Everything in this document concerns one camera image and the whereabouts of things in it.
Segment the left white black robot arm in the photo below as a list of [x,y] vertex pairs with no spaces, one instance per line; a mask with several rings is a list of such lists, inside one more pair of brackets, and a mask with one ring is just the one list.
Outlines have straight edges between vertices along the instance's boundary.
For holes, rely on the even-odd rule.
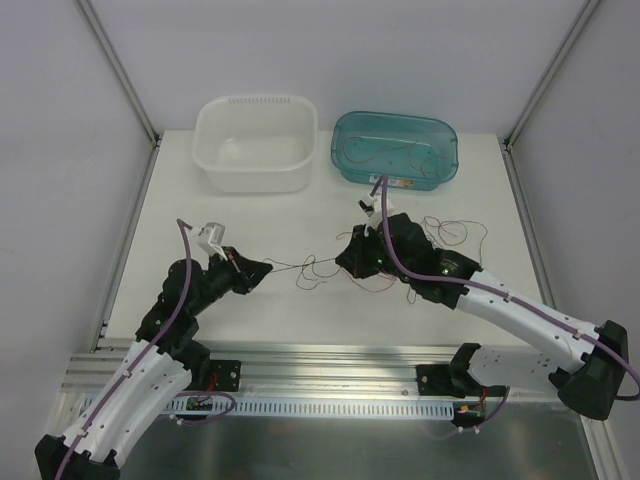
[[117,479],[136,443],[179,393],[211,385],[210,351],[197,317],[225,294],[246,295],[272,271],[225,247],[201,267],[174,262],[128,352],[89,408],[61,435],[35,447],[44,479]]

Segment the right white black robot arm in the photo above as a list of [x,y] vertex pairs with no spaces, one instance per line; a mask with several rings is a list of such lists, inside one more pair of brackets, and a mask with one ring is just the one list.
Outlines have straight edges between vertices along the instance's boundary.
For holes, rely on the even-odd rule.
[[394,276],[418,297],[485,320],[530,347],[464,343],[447,365],[421,374],[432,394],[464,398],[508,387],[554,393],[594,420],[607,419],[620,398],[628,364],[624,327],[597,326],[523,298],[476,261],[433,246],[405,213],[377,228],[355,226],[336,263],[356,279]]

